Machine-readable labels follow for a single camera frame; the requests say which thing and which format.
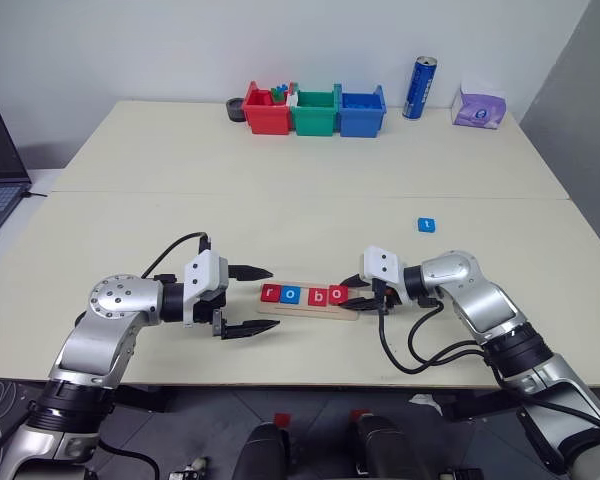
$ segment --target table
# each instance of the table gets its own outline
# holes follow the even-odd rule
[[[388,109],[376,139],[253,135],[223,104],[120,102],[57,191],[565,199],[511,115],[499,130]]]
[[[416,231],[421,215],[436,218],[435,234]],[[53,193],[0,265],[0,376],[44,379],[93,284],[141,272],[171,240],[200,229],[230,262],[266,267],[279,280],[339,282],[355,273],[359,254],[372,243],[410,264],[449,249],[471,251],[548,344],[586,382],[600,385],[600,241],[571,201],[308,194],[274,200],[267,192]],[[159,272],[181,275],[196,246],[179,247]],[[255,312],[258,286],[231,284],[230,322],[271,318]],[[403,361],[407,329],[421,314],[402,309],[388,317],[387,337]],[[473,358],[417,376],[399,373],[381,351],[373,315],[354,322],[282,320],[257,337],[231,341],[212,338],[207,325],[146,328],[124,381],[493,385]],[[450,309],[418,335],[424,355],[467,338]],[[23,353],[32,349],[35,355]]]
[[[62,173],[62,169],[34,169],[29,170],[31,178],[31,191],[48,194],[53,183]],[[0,227],[0,259],[5,255],[13,242],[26,228],[29,220],[44,203],[44,197],[33,196],[23,198],[9,218]]]

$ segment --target plastic storage bin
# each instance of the plastic storage bin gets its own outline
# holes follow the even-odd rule
[[[341,91],[340,84],[335,84],[331,92],[298,90],[298,104],[291,107],[296,133],[323,137],[333,135]]]
[[[242,103],[242,110],[252,133],[288,135],[291,130],[291,110],[286,103],[274,103],[269,90],[260,90],[256,82],[249,89]]]
[[[375,137],[382,128],[382,118],[387,113],[382,87],[373,93],[342,93],[338,111],[340,136]]]

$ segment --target floor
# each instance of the floor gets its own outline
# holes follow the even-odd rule
[[[19,385],[17,401],[3,428],[24,412],[39,392]],[[243,443],[275,413],[291,414],[293,480],[351,475],[344,432],[351,410],[370,409],[396,423],[429,471],[449,466],[479,467],[485,478],[537,480],[561,478],[548,473],[525,439],[512,413],[460,423],[444,420],[435,408],[410,403],[413,392],[374,389],[177,388],[167,413],[117,406],[102,425],[102,438],[115,447],[153,457],[162,478],[199,456],[211,458],[209,480],[230,479]],[[112,457],[100,450],[89,463],[102,480],[151,480],[142,462]]]

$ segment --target tissue box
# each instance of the tissue box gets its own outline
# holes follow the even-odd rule
[[[501,92],[460,86],[451,107],[451,122],[466,127],[498,128],[507,111]]]

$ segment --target red letter block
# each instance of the red letter block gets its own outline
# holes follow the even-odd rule
[[[327,295],[329,295],[329,290],[326,288],[310,288],[309,305],[313,305],[314,307],[326,307]]]
[[[281,290],[282,288],[280,285],[271,285],[270,283],[265,283],[262,285],[262,295],[260,295],[260,300],[262,302],[276,303],[280,300]]]
[[[329,303],[331,305],[340,305],[349,299],[349,289],[344,285],[329,286]]]

